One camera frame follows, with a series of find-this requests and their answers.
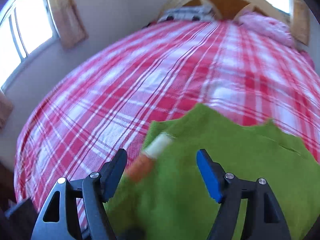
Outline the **red white plaid bedsheet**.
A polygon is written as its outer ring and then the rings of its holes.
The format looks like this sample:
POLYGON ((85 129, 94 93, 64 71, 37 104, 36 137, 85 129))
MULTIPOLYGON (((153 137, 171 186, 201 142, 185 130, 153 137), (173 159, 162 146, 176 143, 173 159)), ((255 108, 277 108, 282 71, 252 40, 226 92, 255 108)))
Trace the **red white plaid bedsheet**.
POLYGON ((60 177, 84 178, 120 148, 129 164, 172 138, 151 173, 106 205, 116 233, 205 239, 219 205, 196 165, 265 178, 293 239, 319 217, 319 76, 295 49, 233 22, 154 24, 94 55, 34 109, 17 141, 16 199, 40 209, 60 177))

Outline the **pink pillow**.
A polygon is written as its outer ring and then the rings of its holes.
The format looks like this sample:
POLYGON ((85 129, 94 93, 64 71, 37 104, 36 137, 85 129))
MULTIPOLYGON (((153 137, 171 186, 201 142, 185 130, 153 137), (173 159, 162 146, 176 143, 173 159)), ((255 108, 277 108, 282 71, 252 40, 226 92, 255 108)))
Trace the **pink pillow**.
POLYGON ((269 37, 289 48, 295 46, 289 26, 275 18, 257 12, 247 12, 238 17, 237 22, 243 27, 269 37))

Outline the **yellow side curtain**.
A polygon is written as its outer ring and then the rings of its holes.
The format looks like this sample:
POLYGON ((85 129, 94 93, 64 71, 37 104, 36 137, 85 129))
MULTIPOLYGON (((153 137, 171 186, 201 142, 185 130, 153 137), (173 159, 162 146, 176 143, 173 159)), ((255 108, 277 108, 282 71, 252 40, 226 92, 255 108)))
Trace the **yellow side curtain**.
POLYGON ((63 48, 72 49, 88 38, 75 0, 47 1, 63 48))

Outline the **side window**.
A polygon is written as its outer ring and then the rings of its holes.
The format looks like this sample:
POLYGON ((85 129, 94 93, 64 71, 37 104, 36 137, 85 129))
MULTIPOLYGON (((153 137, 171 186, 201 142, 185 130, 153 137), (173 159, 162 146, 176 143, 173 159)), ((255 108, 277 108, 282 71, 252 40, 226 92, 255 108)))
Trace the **side window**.
POLYGON ((13 0, 1 16, 1 90, 57 38, 48 0, 13 0))

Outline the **yellow right window curtain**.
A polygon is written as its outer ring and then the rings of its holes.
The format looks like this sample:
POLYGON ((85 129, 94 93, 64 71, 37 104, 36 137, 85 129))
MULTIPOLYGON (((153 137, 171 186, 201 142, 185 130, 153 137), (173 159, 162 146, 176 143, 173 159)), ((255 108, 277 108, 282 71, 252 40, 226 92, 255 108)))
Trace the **yellow right window curtain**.
POLYGON ((291 0, 291 33, 300 43, 308 46, 310 37, 309 8, 303 0, 291 0))

